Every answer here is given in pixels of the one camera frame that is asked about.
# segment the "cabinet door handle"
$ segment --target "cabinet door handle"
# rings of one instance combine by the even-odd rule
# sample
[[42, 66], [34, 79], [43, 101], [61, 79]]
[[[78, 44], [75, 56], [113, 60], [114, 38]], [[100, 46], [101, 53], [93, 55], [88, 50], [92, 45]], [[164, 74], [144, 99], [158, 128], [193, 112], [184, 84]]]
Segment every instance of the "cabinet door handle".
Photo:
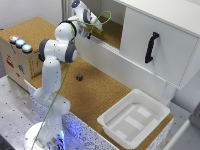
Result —
[[153, 36], [151, 37], [149, 44], [148, 44], [148, 48], [147, 48], [147, 53], [145, 56], [145, 63], [148, 64], [149, 62], [151, 62], [153, 60], [153, 57], [151, 57], [151, 53], [153, 50], [153, 45], [154, 45], [154, 40], [157, 39], [159, 37], [159, 34], [156, 32], [153, 32]]

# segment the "white cabinet door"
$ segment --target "white cabinet door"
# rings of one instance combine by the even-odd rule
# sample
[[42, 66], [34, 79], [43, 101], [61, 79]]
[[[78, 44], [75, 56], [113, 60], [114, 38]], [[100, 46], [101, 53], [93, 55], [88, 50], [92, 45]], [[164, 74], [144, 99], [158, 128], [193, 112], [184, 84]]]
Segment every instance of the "white cabinet door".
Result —
[[[145, 56], [153, 32], [159, 37], [154, 40], [153, 60], [146, 64]], [[179, 86], [197, 40], [193, 35], [127, 8], [120, 54]]]

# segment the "cork surface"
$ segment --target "cork surface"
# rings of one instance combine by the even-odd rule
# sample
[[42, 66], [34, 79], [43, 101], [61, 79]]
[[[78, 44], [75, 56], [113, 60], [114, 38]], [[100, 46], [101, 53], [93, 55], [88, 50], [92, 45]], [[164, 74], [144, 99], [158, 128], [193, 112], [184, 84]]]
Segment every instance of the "cork surface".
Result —
[[17, 35], [20, 39], [24, 39], [26, 44], [31, 45], [33, 51], [36, 52], [43, 39], [55, 39], [55, 29], [54, 25], [36, 17], [0, 31], [0, 36], [10, 42], [10, 36]]
[[[61, 64], [62, 77], [64, 77], [68, 65], [67, 63]], [[82, 81], [76, 80], [78, 74], [83, 75]], [[41, 87], [42, 75], [29, 82], [36, 88]], [[72, 113], [120, 150], [125, 150], [105, 134], [102, 126], [97, 122], [97, 118], [129, 92], [131, 92], [131, 89], [78, 57], [70, 66], [60, 95], [71, 102], [70, 111]], [[146, 149], [172, 119], [173, 115], [168, 115], [136, 150]]]
[[[36, 17], [0, 31], [0, 36], [9, 42], [11, 35], [18, 35], [20, 38], [24, 39], [27, 44], [32, 45], [34, 51], [37, 51], [39, 44], [43, 39], [55, 39], [55, 28], [56, 27], [50, 23]], [[117, 24], [110, 21], [107, 26], [104, 26], [104, 31], [105, 34], [99, 38], [119, 48], [122, 26], [118, 27]], [[61, 63], [62, 78], [64, 77], [68, 65], [69, 64], [67, 63]], [[76, 80], [78, 74], [83, 75], [83, 81], [80, 82]], [[36, 88], [41, 87], [42, 75], [33, 78], [29, 82]], [[70, 111], [72, 113], [106, 139], [111, 141], [119, 149], [123, 149], [104, 133], [102, 126], [97, 123], [97, 118], [130, 91], [131, 89], [77, 57], [75, 62], [71, 64], [60, 95], [66, 97], [71, 102]], [[138, 149], [143, 150], [148, 147], [162, 129], [170, 122], [170, 120], [172, 120], [172, 118], [172, 115], [166, 117], [154, 132], [145, 139]]]

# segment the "green cable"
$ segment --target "green cable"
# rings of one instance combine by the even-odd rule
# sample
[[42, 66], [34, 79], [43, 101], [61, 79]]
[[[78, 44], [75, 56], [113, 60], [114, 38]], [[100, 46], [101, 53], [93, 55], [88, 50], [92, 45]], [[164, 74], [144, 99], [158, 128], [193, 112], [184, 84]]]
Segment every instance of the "green cable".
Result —
[[[97, 20], [99, 20], [99, 18], [100, 18], [104, 13], [106, 13], [106, 12], [110, 13], [110, 17], [108, 18], [108, 20], [106, 20], [105, 22], [103, 22], [103, 23], [101, 23], [101, 24], [95, 24], [95, 23], [97, 22]], [[90, 30], [90, 33], [92, 33], [92, 31], [93, 31], [93, 29], [94, 29], [94, 26], [106, 24], [110, 19], [111, 19], [111, 12], [110, 12], [110, 11], [104, 11], [103, 13], [101, 13], [101, 14], [97, 17], [97, 19], [95, 20], [94, 24], [85, 23], [85, 22], [82, 22], [82, 21], [79, 21], [79, 20], [71, 20], [71, 21], [77, 21], [77, 22], [80, 22], [80, 23], [84, 23], [84, 24], [86, 24], [86, 25], [92, 25], [92, 29]], [[72, 25], [71, 25], [71, 28], [72, 28], [72, 31], [73, 31], [73, 34], [74, 34], [74, 44], [75, 44], [75, 31], [74, 31], [74, 28], [72, 27]], [[63, 79], [63, 81], [62, 81], [61, 87], [60, 87], [60, 89], [58, 90], [58, 92], [57, 92], [57, 94], [56, 94], [56, 96], [55, 96], [53, 102], [51, 103], [51, 106], [49, 107], [49, 110], [47, 111], [47, 114], [46, 114], [46, 116], [45, 116], [45, 118], [44, 118], [44, 120], [43, 120], [43, 122], [42, 122], [42, 125], [41, 125], [41, 127], [40, 127], [40, 129], [39, 129], [39, 131], [38, 131], [38, 133], [37, 133], [37, 135], [36, 135], [36, 138], [35, 138], [35, 140], [34, 140], [34, 142], [33, 142], [33, 145], [32, 145], [31, 150], [33, 150], [33, 147], [34, 147], [34, 145], [35, 145], [35, 142], [37, 141], [37, 138], [38, 138], [38, 136], [39, 136], [39, 134], [40, 134], [40, 131], [41, 131], [41, 129], [42, 129], [42, 126], [44, 125], [44, 122], [45, 122], [45, 120], [47, 119], [47, 117], [48, 117], [48, 115], [49, 115], [49, 112], [50, 112], [51, 108], [53, 107], [53, 104], [54, 104], [54, 102], [56, 101], [56, 98], [57, 98], [58, 94], [60, 93], [60, 91], [61, 91], [61, 89], [62, 89], [62, 86], [63, 86], [63, 84], [64, 84], [64, 82], [65, 82], [66, 76], [67, 76], [67, 74], [68, 74], [68, 72], [69, 72], [70, 65], [71, 65], [71, 64], [69, 64], [69, 67], [68, 67], [68, 69], [67, 69], [67, 72], [65, 73], [65, 77], [64, 77], [64, 79]]]

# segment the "plastic container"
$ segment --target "plastic container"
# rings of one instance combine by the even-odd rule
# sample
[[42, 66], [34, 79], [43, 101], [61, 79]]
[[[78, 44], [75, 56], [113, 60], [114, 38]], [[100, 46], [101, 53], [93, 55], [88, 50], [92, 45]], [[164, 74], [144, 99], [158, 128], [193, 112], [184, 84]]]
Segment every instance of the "plastic container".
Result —
[[105, 133], [122, 147], [135, 149], [169, 113], [169, 108], [135, 89], [97, 121]]

